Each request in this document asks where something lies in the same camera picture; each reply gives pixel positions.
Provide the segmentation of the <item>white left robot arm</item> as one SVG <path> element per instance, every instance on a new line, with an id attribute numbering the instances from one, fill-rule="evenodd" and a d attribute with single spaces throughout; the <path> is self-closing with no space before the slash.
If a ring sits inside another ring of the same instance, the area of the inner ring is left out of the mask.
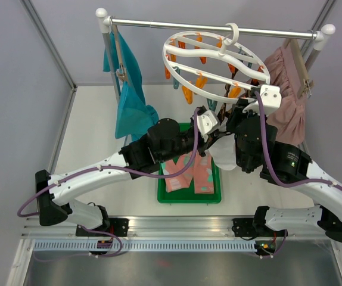
<path id="1" fill-rule="evenodd" d="M 164 180 L 162 189 L 166 193 L 188 189 L 191 195 L 214 194 L 216 159 L 206 150 L 228 135 L 207 115 L 192 120 L 185 130 L 175 120 L 166 118 L 140 139 L 84 169 L 62 175 L 39 171 L 35 174 L 39 223 L 53 226 L 68 221 L 89 228 L 98 237 L 105 236 L 110 229 L 106 209 L 77 201 L 77 197 L 144 176 Z"/>

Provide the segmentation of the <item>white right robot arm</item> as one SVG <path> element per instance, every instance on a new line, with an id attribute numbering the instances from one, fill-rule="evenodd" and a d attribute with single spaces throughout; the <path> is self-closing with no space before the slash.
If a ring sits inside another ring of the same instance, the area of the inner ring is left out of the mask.
<path id="1" fill-rule="evenodd" d="M 266 123 L 266 117 L 248 110 L 248 105 L 246 99 L 239 99 L 226 123 L 226 130 L 234 134 L 237 166 L 245 173 L 260 167 L 261 179 L 315 202 L 315 206 L 302 209 L 259 206 L 252 221 L 256 236 L 313 231 L 342 243 L 342 184 L 298 147 L 278 142 L 277 129 Z"/>

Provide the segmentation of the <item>brown argyle sock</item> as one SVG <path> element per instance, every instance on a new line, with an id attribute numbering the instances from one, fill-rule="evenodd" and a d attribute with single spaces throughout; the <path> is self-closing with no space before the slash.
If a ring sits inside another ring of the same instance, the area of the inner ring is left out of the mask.
<path id="1" fill-rule="evenodd" d="M 217 118 L 222 123 L 226 119 L 226 106 L 227 103 L 223 103 L 219 112 L 217 113 Z"/>
<path id="2" fill-rule="evenodd" d="M 232 85 L 231 84 L 226 84 L 225 85 L 225 94 L 224 94 L 225 98 L 231 98 L 232 97 L 231 90 L 232 90 Z"/>

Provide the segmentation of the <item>white round clip hanger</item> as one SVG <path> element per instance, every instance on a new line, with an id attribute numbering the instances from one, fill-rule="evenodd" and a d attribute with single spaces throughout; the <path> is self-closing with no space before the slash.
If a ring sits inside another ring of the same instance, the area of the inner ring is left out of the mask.
<path id="1" fill-rule="evenodd" d="M 211 102 L 234 103 L 240 93 L 270 84 L 263 61 L 240 44 L 240 28 L 226 24 L 227 34 L 189 30 L 169 37 L 162 50 L 165 74 L 180 88 L 188 104 L 200 95 Z M 231 98 L 225 85 L 231 84 Z"/>

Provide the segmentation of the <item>white striped sock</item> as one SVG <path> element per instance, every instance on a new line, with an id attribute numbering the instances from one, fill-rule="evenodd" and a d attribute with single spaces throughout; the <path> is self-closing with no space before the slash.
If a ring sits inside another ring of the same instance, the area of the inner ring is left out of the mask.
<path id="1" fill-rule="evenodd" d="M 218 139 L 208 151 L 218 168 L 226 171 L 235 169 L 237 164 L 235 139 L 233 135 L 224 136 Z"/>

